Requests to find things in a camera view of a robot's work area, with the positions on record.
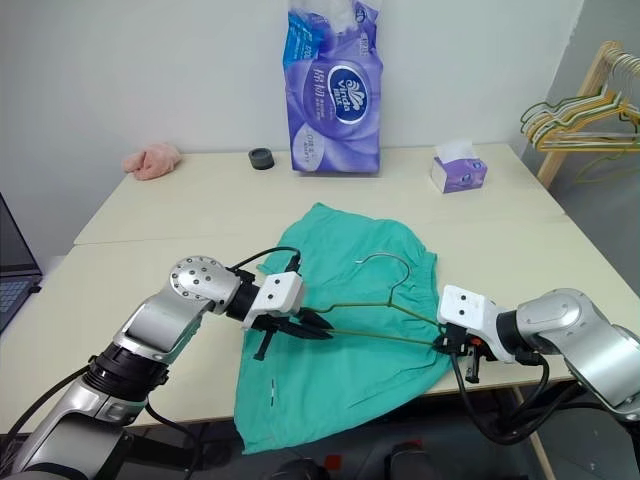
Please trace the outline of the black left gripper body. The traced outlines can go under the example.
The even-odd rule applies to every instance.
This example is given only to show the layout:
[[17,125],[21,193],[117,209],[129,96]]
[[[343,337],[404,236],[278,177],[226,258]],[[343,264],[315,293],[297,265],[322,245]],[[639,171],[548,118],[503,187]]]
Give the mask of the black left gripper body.
[[253,322],[252,329],[263,333],[258,350],[253,356],[258,361],[265,359],[267,350],[276,333],[282,332],[296,338],[304,338],[306,334],[301,325],[290,322],[288,317],[275,317],[268,314],[259,315]]

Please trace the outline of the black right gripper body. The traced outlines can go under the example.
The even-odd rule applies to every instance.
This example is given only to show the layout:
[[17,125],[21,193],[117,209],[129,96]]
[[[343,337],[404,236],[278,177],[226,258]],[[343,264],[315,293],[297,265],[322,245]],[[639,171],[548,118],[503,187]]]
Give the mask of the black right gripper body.
[[449,352],[439,352],[442,354],[456,353],[462,356],[468,356],[470,349],[478,349],[481,357],[488,355],[488,345],[480,337],[470,334],[468,330],[462,326],[452,323],[446,323],[440,326],[440,334],[449,337],[451,349]]

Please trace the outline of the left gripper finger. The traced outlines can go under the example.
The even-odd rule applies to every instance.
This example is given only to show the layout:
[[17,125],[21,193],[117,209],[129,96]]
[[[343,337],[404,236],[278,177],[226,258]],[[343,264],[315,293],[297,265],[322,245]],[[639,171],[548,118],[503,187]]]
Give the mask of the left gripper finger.
[[314,329],[305,325],[284,322],[278,326],[278,330],[286,335],[292,337],[307,339],[307,340],[328,340],[332,338],[332,335],[327,330]]
[[332,330],[333,326],[320,316],[317,312],[309,308],[302,308],[298,312],[298,320],[301,325],[319,330]]

